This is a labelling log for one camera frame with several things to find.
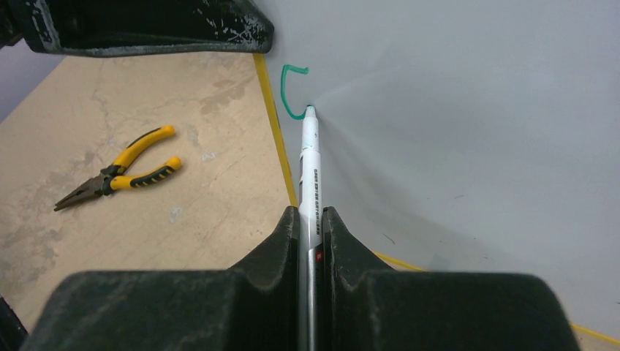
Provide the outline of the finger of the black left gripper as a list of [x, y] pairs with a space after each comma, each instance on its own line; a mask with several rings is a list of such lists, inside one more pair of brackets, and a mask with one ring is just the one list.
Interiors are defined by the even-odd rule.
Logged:
[[1, 2], [1, 46], [94, 58], [185, 52], [267, 53], [274, 27], [252, 1]]

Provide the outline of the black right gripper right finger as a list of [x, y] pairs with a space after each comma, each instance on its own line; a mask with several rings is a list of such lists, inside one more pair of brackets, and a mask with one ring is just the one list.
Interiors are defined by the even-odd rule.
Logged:
[[356, 239], [335, 208], [325, 231], [328, 350], [577, 350], [564, 310], [522, 273], [391, 268]]

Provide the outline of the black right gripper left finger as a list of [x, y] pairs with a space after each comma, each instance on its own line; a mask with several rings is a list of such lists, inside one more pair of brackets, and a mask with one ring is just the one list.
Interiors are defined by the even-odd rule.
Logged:
[[294, 350], [298, 210], [224, 270], [83, 271], [53, 291], [25, 350]]

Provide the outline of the white green marker pen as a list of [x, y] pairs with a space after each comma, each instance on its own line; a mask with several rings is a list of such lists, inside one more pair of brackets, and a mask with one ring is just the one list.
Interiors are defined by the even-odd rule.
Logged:
[[298, 349], [322, 350], [324, 293], [320, 128], [315, 107], [303, 117], [298, 242]]

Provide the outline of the yellow framed whiteboard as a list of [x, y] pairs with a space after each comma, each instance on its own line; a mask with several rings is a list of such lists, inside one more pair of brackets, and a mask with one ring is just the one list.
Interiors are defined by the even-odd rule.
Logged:
[[258, 1], [290, 178], [375, 252], [547, 282], [619, 337], [617, 1]]

